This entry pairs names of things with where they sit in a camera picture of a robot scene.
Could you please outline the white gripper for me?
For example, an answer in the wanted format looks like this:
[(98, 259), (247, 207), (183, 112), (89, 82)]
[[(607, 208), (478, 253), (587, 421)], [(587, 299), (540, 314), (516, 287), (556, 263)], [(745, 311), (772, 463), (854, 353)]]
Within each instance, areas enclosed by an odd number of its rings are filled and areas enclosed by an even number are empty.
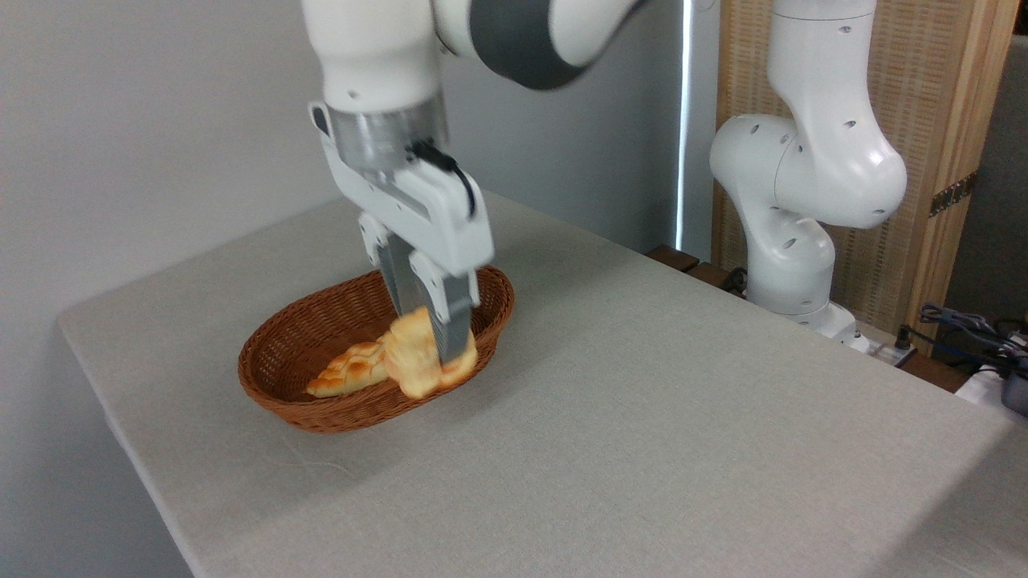
[(331, 108), (316, 101), (308, 109), (337, 188), (364, 211), (357, 223), (365, 250), (381, 270), (397, 315), (415, 310), (418, 286), (439, 361), (455, 361), (466, 351), (472, 311), (480, 303), (476, 270), (495, 256), (481, 190), (472, 179), (462, 181), (423, 160), (357, 171), (341, 158)]

